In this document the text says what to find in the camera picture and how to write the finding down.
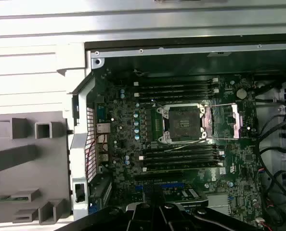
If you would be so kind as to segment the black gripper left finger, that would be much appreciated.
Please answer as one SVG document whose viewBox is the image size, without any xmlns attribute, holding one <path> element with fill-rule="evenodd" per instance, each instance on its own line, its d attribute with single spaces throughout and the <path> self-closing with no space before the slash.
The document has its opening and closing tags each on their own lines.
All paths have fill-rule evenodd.
<svg viewBox="0 0 286 231">
<path fill-rule="evenodd" d="M 60 228 L 61 231 L 151 231 L 160 206 L 160 187 L 144 186 L 144 202 L 128 211 L 108 206 Z"/>
</svg>

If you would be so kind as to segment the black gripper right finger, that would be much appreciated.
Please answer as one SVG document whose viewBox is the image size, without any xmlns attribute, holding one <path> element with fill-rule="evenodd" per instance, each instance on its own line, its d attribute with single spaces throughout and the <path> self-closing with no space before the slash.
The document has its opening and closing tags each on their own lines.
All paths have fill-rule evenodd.
<svg viewBox="0 0 286 231">
<path fill-rule="evenodd" d="M 191 213 L 168 203 L 159 187 L 159 211 L 170 231 L 259 231 L 260 229 L 208 207 L 198 207 Z"/>
</svg>

